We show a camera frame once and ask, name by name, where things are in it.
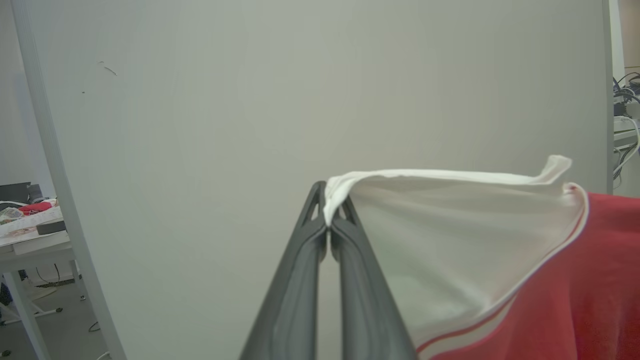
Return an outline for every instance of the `red stripe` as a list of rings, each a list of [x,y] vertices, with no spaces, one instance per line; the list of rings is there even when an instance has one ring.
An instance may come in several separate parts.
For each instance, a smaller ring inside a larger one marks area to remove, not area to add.
[[[438,336],[437,338],[433,338],[427,342],[425,342],[424,344],[420,345],[418,347],[418,349],[416,350],[416,352],[419,354],[421,353],[424,349],[426,349],[428,346],[432,345],[433,343],[436,343],[440,340],[444,340],[444,339],[448,339],[448,338],[453,338],[455,336],[461,336],[464,334],[468,334],[476,329],[478,329],[479,327],[481,327],[482,325],[488,323],[489,321],[493,320],[496,316],[498,316],[498,314],[500,314],[502,312],[502,310],[511,302],[511,300],[513,300],[513,298],[515,297],[514,294],[509,301],[505,302],[502,306],[500,306],[500,308],[494,312],[491,316],[489,316],[488,318],[485,318],[484,320],[480,321],[479,323],[476,323],[475,325],[471,325],[470,327],[467,327],[465,329],[462,330],[458,330],[458,331],[454,331],[454,332],[449,332],[447,334],[443,334]]]
[[[575,232],[578,230],[578,228],[580,227],[580,223],[582,222],[582,218],[584,217],[584,213],[585,213],[585,211],[583,210],[583,211],[582,211],[582,214],[580,215],[580,218],[578,219],[578,222],[575,224],[575,227],[573,228],[573,231],[572,231],[572,232],[571,232],[571,234],[567,237],[567,239],[571,238],[571,237],[575,234]],[[516,294],[514,294],[514,295],[509,299],[509,301],[505,302],[502,306],[500,306],[500,308],[499,308],[496,312],[494,312],[491,316],[489,316],[488,318],[485,318],[484,320],[480,321],[479,323],[476,323],[475,325],[472,325],[472,326],[467,327],[467,328],[465,328],[465,329],[458,330],[458,331],[454,331],[454,332],[449,332],[449,333],[447,333],[447,334],[443,334],[443,335],[440,335],[440,336],[438,336],[438,337],[436,337],[436,338],[433,338],[433,339],[431,339],[431,340],[429,340],[429,341],[425,342],[424,344],[420,345],[420,346],[418,347],[418,349],[416,350],[416,352],[419,354],[419,353],[421,353],[422,351],[424,351],[424,349],[426,349],[428,346],[430,346],[430,345],[432,345],[432,344],[434,344],[434,343],[436,343],[436,342],[438,342],[438,341],[440,341],[440,340],[449,339],[449,338],[453,338],[453,337],[455,337],[455,336],[461,336],[461,335],[464,335],[464,334],[468,334],[468,333],[470,333],[470,332],[472,332],[472,331],[474,331],[474,330],[476,330],[476,329],[480,328],[482,325],[484,325],[484,324],[488,323],[489,321],[493,320],[496,316],[498,316],[498,314],[500,314],[500,313],[502,312],[502,310],[504,309],[504,307],[505,307],[505,306],[507,306],[507,304],[509,304],[509,303],[513,300],[513,298],[515,297],[515,295],[517,295],[517,293],[516,293]]]

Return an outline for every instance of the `paper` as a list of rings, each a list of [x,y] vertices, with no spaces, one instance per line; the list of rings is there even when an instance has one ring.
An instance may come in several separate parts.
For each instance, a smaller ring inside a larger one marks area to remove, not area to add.
[[[34,227],[38,224],[42,224],[43,222],[56,220],[59,218],[62,218],[62,211],[60,210],[59,206],[55,206],[41,213],[29,215],[28,217],[20,218],[8,224],[0,225],[0,236],[4,236],[16,230]]]

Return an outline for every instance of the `white trim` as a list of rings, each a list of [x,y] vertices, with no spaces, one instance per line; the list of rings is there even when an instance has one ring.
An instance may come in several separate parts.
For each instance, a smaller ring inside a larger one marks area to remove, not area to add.
[[[485,321],[487,318],[491,318],[496,316],[496,312],[500,311],[500,313],[494,318],[491,319],[486,324],[483,324],[477,329],[473,331],[466,332],[465,334],[461,334],[459,336],[453,336],[451,338],[444,338],[440,341],[437,341],[433,344],[430,344],[426,347],[421,353],[421,359],[430,359],[433,356],[438,354],[442,354],[443,352],[451,351],[457,348],[463,348],[469,346],[477,341],[482,340],[487,335],[491,334],[497,327],[500,325],[501,321],[508,314],[509,309],[511,309],[511,305],[513,304],[514,299],[517,297],[517,293],[520,288],[535,274],[549,259],[554,257],[556,254],[561,252],[564,248],[569,246],[573,241],[575,241],[584,230],[584,227],[587,223],[587,219],[589,218],[589,195],[587,191],[585,191],[582,187],[574,183],[568,183],[565,185],[566,191],[577,191],[580,193],[583,201],[583,210],[580,216],[576,219],[576,221],[570,224],[571,233],[567,237],[567,239],[558,247],[556,247],[552,252],[547,254],[537,266],[531,269],[531,271],[520,280],[508,293],[506,293],[490,310],[486,311],[481,318],[474,318],[464,323],[463,325],[458,326],[455,329],[448,329],[444,332],[444,334],[450,334],[456,331],[461,331],[464,329],[471,328],[478,323]],[[430,336],[428,338],[423,338],[420,341],[417,341],[416,344],[421,346],[424,343],[431,341],[436,338],[435,336]]]

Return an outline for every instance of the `red shirt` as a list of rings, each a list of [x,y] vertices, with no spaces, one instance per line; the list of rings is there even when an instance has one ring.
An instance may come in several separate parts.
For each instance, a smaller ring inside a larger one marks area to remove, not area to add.
[[[580,236],[527,280],[489,336],[432,359],[640,359],[640,199],[589,194],[589,206]]]

